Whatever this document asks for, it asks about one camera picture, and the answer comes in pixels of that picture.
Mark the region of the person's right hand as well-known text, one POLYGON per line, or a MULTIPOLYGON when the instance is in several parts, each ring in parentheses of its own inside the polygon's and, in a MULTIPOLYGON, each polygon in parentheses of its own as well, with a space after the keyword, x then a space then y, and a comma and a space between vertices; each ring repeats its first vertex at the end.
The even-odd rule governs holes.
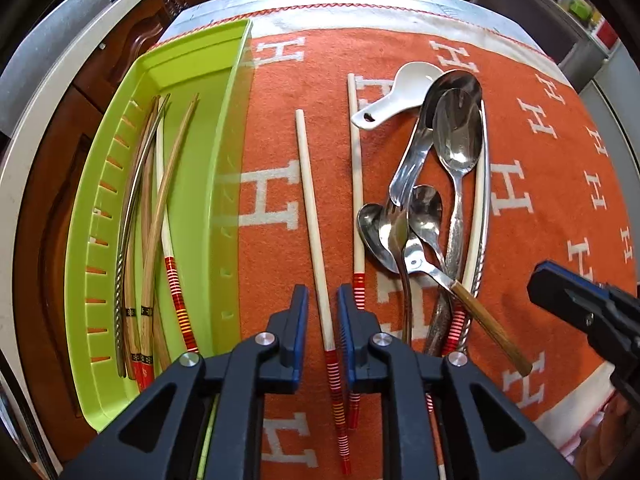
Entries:
POLYGON ((623 451, 630 436, 632 406, 615 393, 604 410, 602 422, 580 449, 575 468, 582 479, 599 479, 623 451))

